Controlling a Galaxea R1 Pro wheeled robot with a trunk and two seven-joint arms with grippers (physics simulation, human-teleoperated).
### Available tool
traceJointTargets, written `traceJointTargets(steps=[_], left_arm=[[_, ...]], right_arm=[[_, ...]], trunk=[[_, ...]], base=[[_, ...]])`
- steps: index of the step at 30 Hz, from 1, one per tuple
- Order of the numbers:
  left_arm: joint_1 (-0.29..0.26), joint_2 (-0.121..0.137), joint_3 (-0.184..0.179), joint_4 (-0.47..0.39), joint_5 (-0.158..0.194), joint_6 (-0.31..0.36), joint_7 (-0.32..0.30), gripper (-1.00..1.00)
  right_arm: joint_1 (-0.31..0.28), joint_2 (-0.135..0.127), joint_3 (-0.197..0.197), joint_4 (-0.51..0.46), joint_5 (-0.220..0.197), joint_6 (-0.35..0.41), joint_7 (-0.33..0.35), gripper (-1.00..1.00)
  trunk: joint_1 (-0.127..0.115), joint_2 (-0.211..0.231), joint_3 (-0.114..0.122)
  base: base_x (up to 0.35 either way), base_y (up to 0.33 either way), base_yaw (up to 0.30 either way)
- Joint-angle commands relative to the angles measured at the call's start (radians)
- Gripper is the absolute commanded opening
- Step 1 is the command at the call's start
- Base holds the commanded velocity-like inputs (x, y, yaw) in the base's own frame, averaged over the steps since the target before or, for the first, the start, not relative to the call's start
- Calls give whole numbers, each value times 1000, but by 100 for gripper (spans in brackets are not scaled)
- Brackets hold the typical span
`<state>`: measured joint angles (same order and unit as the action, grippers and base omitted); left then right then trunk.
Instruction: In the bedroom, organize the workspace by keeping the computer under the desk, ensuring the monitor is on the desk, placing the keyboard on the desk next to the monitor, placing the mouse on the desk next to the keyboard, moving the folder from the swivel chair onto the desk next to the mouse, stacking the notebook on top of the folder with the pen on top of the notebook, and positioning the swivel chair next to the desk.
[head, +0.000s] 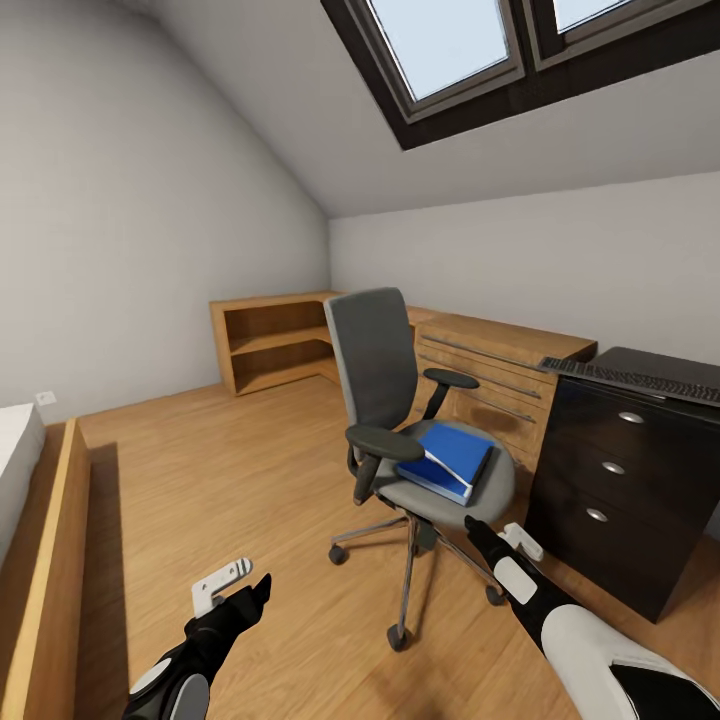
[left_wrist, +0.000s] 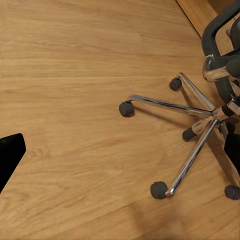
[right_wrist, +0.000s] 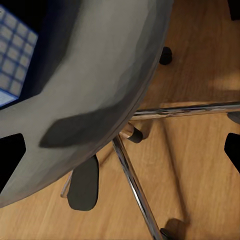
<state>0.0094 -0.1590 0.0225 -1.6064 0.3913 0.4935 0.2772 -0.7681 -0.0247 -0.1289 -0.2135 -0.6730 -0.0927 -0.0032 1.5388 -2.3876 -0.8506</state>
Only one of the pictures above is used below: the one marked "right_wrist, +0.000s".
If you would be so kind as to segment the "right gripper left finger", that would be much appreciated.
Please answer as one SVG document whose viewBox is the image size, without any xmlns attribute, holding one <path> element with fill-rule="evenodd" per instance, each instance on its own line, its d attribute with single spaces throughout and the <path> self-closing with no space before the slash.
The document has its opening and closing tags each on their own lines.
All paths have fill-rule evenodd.
<svg viewBox="0 0 240 240">
<path fill-rule="evenodd" d="M 26 152 L 21 133 L 0 138 L 0 193 Z"/>
</svg>

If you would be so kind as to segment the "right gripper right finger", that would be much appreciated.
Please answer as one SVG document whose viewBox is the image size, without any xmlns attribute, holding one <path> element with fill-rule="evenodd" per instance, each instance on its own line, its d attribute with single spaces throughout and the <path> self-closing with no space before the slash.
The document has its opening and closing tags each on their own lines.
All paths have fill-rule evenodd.
<svg viewBox="0 0 240 240">
<path fill-rule="evenodd" d="M 227 135 L 224 151 L 240 172 L 240 135 L 229 133 Z"/>
</svg>

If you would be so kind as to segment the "swivel chair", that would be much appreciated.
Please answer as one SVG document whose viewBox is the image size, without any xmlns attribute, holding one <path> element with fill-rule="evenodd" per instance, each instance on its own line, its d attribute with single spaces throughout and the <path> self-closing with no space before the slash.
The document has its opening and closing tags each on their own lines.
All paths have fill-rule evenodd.
<svg viewBox="0 0 240 240">
<path fill-rule="evenodd" d="M 96 153 L 112 143 L 152 240 L 179 240 L 159 228 L 121 137 L 143 133 L 129 121 L 227 113 L 240 101 L 139 109 L 164 47 L 174 0 L 49 0 L 20 97 L 0 107 L 0 138 L 21 133 L 26 152 L 0 193 L 0 208 L 55 183 L 78 211 L 99 197 Z M 120 137 L 121 136 L 121 137 Z"/>
</svg>

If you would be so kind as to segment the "folder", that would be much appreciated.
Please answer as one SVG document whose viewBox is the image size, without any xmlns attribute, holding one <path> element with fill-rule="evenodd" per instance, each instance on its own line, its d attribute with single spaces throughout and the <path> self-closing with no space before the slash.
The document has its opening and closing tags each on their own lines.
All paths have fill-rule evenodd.
<svg viewBox="0 0 240 240">
<path fill-rule="evenodd" d="M 0 107 L 19 99 L 50 0 L 0 0 Z"/>
</svg>

